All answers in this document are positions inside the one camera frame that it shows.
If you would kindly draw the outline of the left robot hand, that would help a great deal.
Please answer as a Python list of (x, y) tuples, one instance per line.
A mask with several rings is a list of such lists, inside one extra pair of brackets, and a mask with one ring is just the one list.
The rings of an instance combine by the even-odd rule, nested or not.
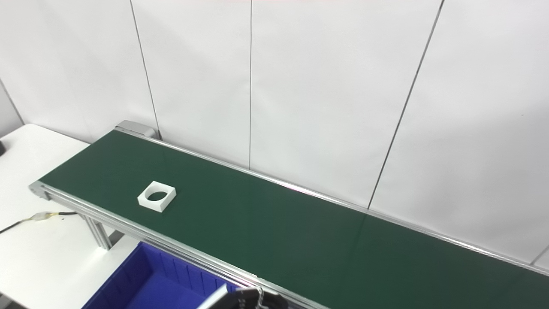
[(276, 291), (262, 286), (229, 289), (224, 284), (207, 297), (199, 309), (288, 309), (290, 303)]

